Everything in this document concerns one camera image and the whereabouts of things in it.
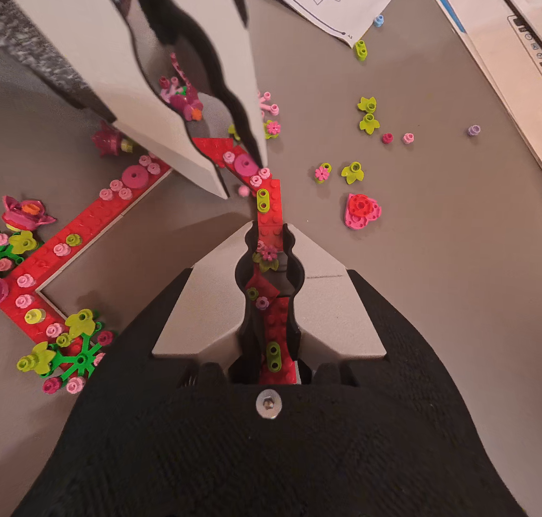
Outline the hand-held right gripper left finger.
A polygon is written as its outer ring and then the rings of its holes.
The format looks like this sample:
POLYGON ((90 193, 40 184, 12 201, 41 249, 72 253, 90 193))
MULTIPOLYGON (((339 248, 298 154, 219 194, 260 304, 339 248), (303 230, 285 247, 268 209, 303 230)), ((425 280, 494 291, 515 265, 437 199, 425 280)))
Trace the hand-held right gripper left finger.
POLYGON ((254 269, 257 224, 248 222, 196 262, 152 354, 217 363, 249 383, 261 365, 261 335, 244 290, 254 269))

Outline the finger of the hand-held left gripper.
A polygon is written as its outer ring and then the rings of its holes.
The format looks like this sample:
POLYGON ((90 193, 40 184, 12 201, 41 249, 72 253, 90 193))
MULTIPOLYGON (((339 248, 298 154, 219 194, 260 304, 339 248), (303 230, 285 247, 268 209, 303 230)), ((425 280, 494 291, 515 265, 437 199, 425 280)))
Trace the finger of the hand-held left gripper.
POLYGON ((118 130, 200 188, 228 198, 215 164, 147 82, 112 0, 14 1, 112 112, 118 130))
POLYGON ((268 166, 245 0, 144 0, 160 42, 184 39, 207 76, 211 93, 228 109, 250 155, 268 166))

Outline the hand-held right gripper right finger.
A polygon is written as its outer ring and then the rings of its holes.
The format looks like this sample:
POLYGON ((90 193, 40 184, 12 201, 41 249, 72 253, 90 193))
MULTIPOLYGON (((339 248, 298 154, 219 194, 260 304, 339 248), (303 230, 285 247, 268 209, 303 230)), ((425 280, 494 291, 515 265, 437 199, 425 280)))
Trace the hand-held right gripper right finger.
POLYGON ((289 299, 287 345, 296 382, 325 363, 378 360, 384 345, 347 268, 291 224, 282 228, 282 293, 289 299))

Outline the red lego heart frame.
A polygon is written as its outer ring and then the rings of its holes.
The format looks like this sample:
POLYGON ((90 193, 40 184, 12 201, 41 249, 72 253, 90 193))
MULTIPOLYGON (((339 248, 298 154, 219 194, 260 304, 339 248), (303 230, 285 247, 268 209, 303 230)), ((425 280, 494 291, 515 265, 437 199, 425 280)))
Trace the red lego heart frame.
MULTIPOLYGON (((280 267, 280 181, 268 168, 259 168, 230 137, 194 141, 219 168, 227 168, 247 185, 256 201, 258 243, 252 254, 254 269, 244 290, 261 313, 265 327, 262 355, 266 359, 259 382, 294 384, 294 361, 286 343, 289 299, 279 298, 279 291, 263 277, 266 271, 280 267)), ((44 378, 44 393, 54 394, 62 387, 72 394, 80 392, 104 357, 104 347, 112 343, 114 333, 106 331, 90 309, 65 317, 46 305, 40 290, 171 172, 172 168, 155 155, 142 155, 137 165, 102 189, 94 202, 46 243, 33 235, 38 227, 55 221, 44 205, 36 200, 3 198, 2 221, 11 234, 1 234, 1 310, 35 343, 16 367, 44 378)))

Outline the pink lego heart tile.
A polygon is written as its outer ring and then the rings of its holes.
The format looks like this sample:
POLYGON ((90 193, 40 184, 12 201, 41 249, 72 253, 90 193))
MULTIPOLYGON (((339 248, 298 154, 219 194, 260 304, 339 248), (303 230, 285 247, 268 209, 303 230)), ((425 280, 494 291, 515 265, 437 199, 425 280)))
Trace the pink lego heart tile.
POLYGON ((345 204, 344 224, 352 230, 361 230, 380 218, 381 206, 364 194, 349 194, 345 204))

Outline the white leaflet with blue stripe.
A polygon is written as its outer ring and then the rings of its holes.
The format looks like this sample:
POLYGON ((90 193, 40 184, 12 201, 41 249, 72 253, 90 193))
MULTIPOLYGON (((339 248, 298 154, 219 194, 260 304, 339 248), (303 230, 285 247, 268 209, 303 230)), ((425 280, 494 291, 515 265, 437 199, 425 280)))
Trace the white leaflet with blue stripe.
POLYGON ((541 166, 541 39, 508 0, 435 0, 541 166))

